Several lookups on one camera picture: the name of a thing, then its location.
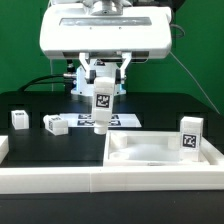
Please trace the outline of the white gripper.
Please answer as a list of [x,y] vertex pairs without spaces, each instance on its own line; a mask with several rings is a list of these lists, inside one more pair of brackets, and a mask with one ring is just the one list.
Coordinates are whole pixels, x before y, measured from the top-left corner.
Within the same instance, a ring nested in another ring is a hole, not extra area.
[[170,21],[168,7],[126,7],[121,15],[93,15],[81,3],[54,4],[43,17],[40,47],[51,59],[79,56],[88,84],[96,78],[90,57],[119,59],[122,55],[115,83],[124,84],[132,57],[162,59],[168,55],[172,45]]

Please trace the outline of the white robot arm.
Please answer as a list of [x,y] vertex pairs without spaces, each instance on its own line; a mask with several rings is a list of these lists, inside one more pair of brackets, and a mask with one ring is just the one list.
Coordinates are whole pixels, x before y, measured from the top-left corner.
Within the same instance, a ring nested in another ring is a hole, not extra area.
[[120,95],[129,63],[169,54],[172,14],[152,0],[49,0],[40,48],[49,59],[80,61],[73,94],[90,97],[97,77],[113,77]]

